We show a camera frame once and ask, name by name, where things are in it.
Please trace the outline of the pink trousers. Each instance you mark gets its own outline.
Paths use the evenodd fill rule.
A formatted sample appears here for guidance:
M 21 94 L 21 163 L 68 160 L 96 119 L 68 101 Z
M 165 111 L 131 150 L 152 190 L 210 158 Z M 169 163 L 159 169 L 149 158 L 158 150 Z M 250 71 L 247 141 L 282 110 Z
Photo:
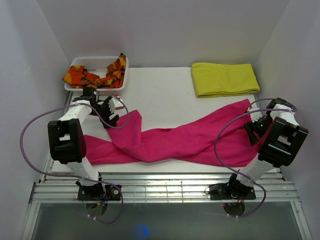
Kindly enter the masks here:
M 221 136 L 218 133 L 235 117 L 243 114 L 250 101 L 244 99 L 225 105 L 194 122 L 175 128 L 153 128 L 142 131 L 142 116 L 133 110 L 118 122 L 124 128 L 108 128 L 110 141 L 85 135 L 86 157 L 92 165 L 155 163 L 176 159 L 197 164 L 221 166 L 214 152 L 214 143 L 222 160 L 230 167 L 244 167 L 257 155 L 250 144 L 244 125 L 251 121 L 244 116 L 232 123 Z

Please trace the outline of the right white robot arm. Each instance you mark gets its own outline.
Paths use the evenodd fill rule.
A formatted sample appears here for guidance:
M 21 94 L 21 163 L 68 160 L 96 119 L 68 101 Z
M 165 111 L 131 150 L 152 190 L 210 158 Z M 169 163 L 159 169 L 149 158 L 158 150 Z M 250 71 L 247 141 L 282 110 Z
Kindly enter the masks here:
M 309 130 L 295 119 L 296 107 L 282 98 L 271 100 L 264 116 L 244 125 L 257 156 L 233 173 L 226 184 L 231 199 L 254 199 L 254 182 L 266 172 L 289 166 L 306 140 Z

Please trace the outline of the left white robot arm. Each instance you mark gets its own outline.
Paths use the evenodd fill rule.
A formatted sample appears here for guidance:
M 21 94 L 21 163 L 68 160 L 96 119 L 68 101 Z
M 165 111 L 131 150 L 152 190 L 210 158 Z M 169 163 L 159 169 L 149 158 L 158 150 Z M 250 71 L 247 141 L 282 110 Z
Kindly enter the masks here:
M 109 96 L 99 100 L 99 92 L 85 87 L 82 95 L 73 100 L 73 107 L 58 120 L 47 125 L 51 158 L 67 166 L 74 175 L 79 176 L 77 200 L 79 201 L 119 201 L 118 185 L 102 183 L 102 175 L 94 170 L 89 162 L 82 123 L 89 116 L 101 116 L 108 126 L 116 127 L 120 118 L 116 110 L 124 108 L 117 97 Z

